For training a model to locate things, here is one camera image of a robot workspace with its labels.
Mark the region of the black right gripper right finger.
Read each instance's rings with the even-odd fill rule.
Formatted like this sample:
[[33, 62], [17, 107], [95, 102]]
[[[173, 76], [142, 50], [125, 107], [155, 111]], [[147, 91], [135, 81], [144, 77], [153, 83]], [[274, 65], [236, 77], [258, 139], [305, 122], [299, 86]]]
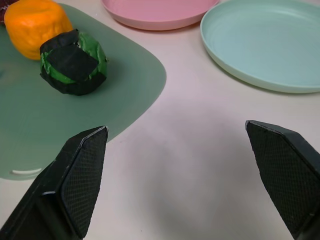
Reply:
[[320, 238], [320, 154], [298, 132], [256, 120], [245, 130], [262, 183], [295, 240]]

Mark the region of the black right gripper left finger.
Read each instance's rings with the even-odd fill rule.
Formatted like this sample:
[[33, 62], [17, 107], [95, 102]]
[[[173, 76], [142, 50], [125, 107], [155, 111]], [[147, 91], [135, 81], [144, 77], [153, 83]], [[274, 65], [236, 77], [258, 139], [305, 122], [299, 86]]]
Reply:
[[100, 191], [109, 131], [69, 138], [33, 181], [0, 229], [2, 240], [82, 240]]

